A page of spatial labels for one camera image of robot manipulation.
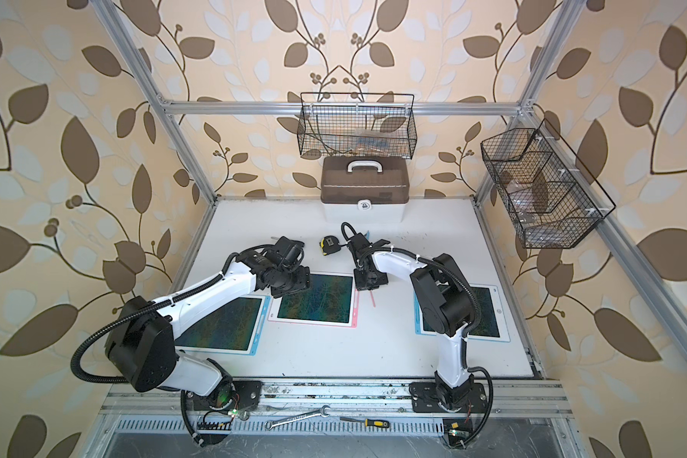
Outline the pink writing tablet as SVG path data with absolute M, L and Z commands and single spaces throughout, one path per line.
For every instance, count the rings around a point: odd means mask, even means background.
M 307 290 L 272 301 L 267 319 L 283 324 L 355 328 L 358 296 L 353 276 L 312 273 Z

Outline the blue writing tablet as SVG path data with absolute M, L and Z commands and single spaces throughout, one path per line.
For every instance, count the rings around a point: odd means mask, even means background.
M 474 284 L 473 292 L 481 306 L 481 322 L 469 332 L 469 339 L 491 343 L 509 343 L 511 336 L 499 290 L 495 285 Z
M 261 341 L 268 296 L 244 296 L 193 324 L 175 343 L 183 350 L 255 356 Z

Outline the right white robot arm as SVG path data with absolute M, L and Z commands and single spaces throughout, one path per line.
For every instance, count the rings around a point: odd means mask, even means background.
M 430 259 L 387 240 L 371 242 L 364 234 L 344 234 L 345 246 L 354 261 L 359 290 L 374 290 L 389 283 L 389 276 L 411 282 L 426 324 L 437 334 L 438 366 L 435 398 L 441 408 L 463 408 L 474 389 L 468 363 L 468 337 L 479 326 L 481 306 L 454 258 L 442 254 Z

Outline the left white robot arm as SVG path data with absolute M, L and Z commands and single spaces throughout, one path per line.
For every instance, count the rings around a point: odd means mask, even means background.
M 232 378 L 211 359 L 177 350 L 176 339 L 194 324 L 256 291 L 274 298 L 307 290 L 310 270 L 303 265 L 305 244 L 279 238 L 229 256 L 223 270 L 173 295 L 145 301 L 135 298 L 109 332 L 105 354 L 137 392 L 177 389 L 201 397 L 226 391 Z

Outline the black yellow tape measure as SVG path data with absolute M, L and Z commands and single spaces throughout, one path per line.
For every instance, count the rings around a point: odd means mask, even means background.
M 325 236 L 320 242 L 320 248 L 324 256 L 330 256 L 342 251 L 347 244 L 341 242 L 338 237 L 329 235 Z

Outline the brown white toolbox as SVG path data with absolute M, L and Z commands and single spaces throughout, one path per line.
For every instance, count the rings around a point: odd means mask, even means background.
M 410 201 L 410 174 L 403 158 L 324 160 L 321 202 L 330 223 L 400 223 Z

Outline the yellow black screwdriver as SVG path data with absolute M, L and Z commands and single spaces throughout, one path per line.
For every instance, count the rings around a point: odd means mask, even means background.
M 375 429 L 390 429 L 391 423 L 387 420 L 378 419 L 362 419 L 362 418 L 351 418 L 351 417 L 340 417 L 340 420 L 347 423 L 359 424 L 363 427 L 375 427 Z

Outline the silver wrench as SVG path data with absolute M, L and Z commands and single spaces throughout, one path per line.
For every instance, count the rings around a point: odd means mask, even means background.
M 278 420 L 267 421 L 264 425 L 264 428 L 267 431 L 272 431 L 272 429 L 278 429 L 278 427 L 294 424 L 294 423 L 301 422 L 301 421 L 306 421 L 306 420 L 319 418 L 319 417 L 326 418 L 329 416 L 329 410 L 330 410 L 330 406 L 324 405 L 324 406 L 321 406 L 320 408 L 318 408 L 317 410 L 311 410 L 309 412 L 301 413 L 301 414 L 294 415 L 294 416 L 289 416 L 289 417 L 278 419 Z

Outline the aluminium front rail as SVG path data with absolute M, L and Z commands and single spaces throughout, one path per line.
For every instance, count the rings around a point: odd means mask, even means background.
M 332 416 L 414 417 L 412 379 L 263 378 L 257 416 L 288 416 L 328 406 Z M 492 416 L 496 418 L 572 418 L 563 385 L 556 381 L 496 379 Z M 136 393 L 115 385 L 102 414 L 171 414 L 179 411 L 175 392 Z

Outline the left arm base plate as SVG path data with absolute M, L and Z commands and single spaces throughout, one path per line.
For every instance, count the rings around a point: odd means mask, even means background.
M 223 382 L 208 396 L 190 392 L 184 400 L 191 410 L 255 410 L 261 401 L 262 388 L 260 380 L 233 380 Z

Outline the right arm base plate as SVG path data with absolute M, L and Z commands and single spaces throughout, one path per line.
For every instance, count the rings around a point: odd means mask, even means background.
M 485 413 L 489 395 L 482 384 L 475 383 L 467 394 L 456 401 L 445 401 L 435 382 L 413 382 L 408 387 L 411 408 L 415 413 Z

